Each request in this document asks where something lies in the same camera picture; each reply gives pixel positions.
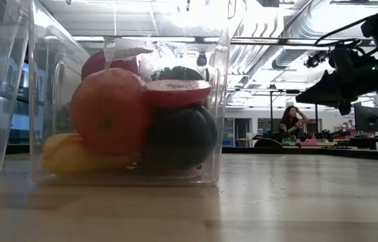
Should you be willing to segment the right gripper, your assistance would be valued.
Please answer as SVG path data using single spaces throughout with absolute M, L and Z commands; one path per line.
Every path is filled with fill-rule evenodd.
M 350 114 L 353 98 L 346 98 L 343 89 L 367 93 L 378 88 L 378 62 L 369 54 L 353 48 L 336 47 L 330 52 L 334 70 L 324 71 L 320 80 L 296 97 L 298 103 L 338 105 L 341 116 Z

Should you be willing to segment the dark purple plum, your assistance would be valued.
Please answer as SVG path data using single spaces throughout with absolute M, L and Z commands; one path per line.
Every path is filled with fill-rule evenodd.
M 184 171 L 203 163 L 213 152 L 218 130 L 201 104 L 160 108 L 148 128 L 140 166 L 153 171 Z

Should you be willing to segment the round magenta fruit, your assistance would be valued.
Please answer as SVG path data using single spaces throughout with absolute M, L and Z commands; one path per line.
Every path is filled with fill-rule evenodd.
M 202 102 L 211 85 L 201 80 L 163 79 L 151 81 L 145 87 L 148 101 L 160 108 L 180 108 Z

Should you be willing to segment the red orange apple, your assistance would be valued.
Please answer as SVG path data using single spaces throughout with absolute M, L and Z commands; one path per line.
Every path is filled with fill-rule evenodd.
M 83 79 L 69 110 L 70 123 L 87 147 L 113 155 L 141 151 L 152 116 L 145 82 L 121 68 Z

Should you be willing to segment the large dark red apple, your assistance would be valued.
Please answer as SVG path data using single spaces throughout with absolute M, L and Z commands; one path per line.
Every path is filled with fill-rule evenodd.
M 111 68 L 122 68 L 127 71 L 131 71 L 134 74 L 140 75 L 138 69 L 138 60 L 135 56 L 129 58 L 128 60 L 113 60 Z M 105 68 L 105 57 L 104 51 L 96 52 L 95 54 L 91 55 L 89 59 L 83 65 L 81 70 L 81 80 L 84 80 L 89 75 L 96 73 L 98 71 L 102 71 Z

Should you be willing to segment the yellow banana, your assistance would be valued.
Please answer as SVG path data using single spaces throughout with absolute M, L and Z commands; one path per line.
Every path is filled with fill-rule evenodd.
M 124 169 L 141 160 L 139 153 L 110 156 L 92 152 L 83 145 L 80 135 L 71 133 L 50 136 L 42 151 L 42 168 L 58 175 Z

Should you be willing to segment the black computer monitor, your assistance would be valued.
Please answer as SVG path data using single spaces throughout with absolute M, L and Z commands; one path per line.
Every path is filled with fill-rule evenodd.
M 355 129 L 358 132 L 378 132 L 378 108 L 354 105 Z

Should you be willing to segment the black ceiling spotlight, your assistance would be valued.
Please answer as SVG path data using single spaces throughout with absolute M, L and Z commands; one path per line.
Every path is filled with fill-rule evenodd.
M 315 68 L 319 64 L 326 61 L 326 59 L 329 57 L 329 52 L 327 50 L 319 50 L 315 53 L 309 54 L 308 59 L 304 62 L 304 65 L 307 68 Z

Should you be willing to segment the person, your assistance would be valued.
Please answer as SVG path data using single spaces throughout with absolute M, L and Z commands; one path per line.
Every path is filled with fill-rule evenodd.
M 295 106 L 288 106 L 279 122 L 279 130 L 283 138 L 298 137 L 302 126 L 310 119 Z

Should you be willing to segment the black overhead light bar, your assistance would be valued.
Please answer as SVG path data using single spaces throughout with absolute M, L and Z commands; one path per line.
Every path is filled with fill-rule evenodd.
M 156 42 L 181 42 L 187 44 L 211 44 L 218 42 L 218 37 L 163 37 L 163 36 L 121 36 L 123 39 L 131 40 L 151 40 Z M 321 40 L 316 44 L 312 38 L 263 38 L 263 37 L 233 37 L 230 44 L 233 45 L 265 45 L 265 46 L 306 46 L 309 48 L 319 48 L 332 46 L 336 42 L 343 42 L 338 39 Z

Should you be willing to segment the black gantry frame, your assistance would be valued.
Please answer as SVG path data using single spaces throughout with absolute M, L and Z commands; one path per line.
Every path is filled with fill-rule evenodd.
M 273 96 L 279 97 L 281 95 L 294 95 L 298 96 L 301 93 L 303 93 L 304 89 L 271 89 L 268 88 L 267 91 L 269 92 L 270 102 L 269 102 L 269 109 L 270 109 L 270 119 L 271 119 L 271 130 L 273 129 Z M 319 133 L 320 131 L 320 125 L 319 125 L 319 118 L 318 118 L 318 104 L 314 104 L 314 123 L 316 125 L 316 131 L 315 134 Z

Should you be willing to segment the black table frame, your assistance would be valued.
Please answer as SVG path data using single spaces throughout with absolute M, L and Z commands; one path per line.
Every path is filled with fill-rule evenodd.
M 208 151 L 205 147 L 163 147 L 157 149 L 145 149 L 141 152 L 135 152 L 141 155 L 140 161 L 160 163 L 169 162 L 172 165 L 199 165 L 207 161 L 213 155 L 213 151 Z M 223 147 L 222 154 L 276 154 L 276 155 L 331 155 L 339 157 L 350 157 L 357 159 L 378 160 L 378 151 L 349 149 L 347 147 L 301 147 L 284 146 L 281 149 L 268 148 L 241 148 L 241 147 Z

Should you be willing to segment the silver ceiling duct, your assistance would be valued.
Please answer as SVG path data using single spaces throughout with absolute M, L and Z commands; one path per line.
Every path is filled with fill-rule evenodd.
M 284 31 L 284 38 L 317 39 L 369 15 L 361 5 L 347 5 L 346 0 L 312 0 Z

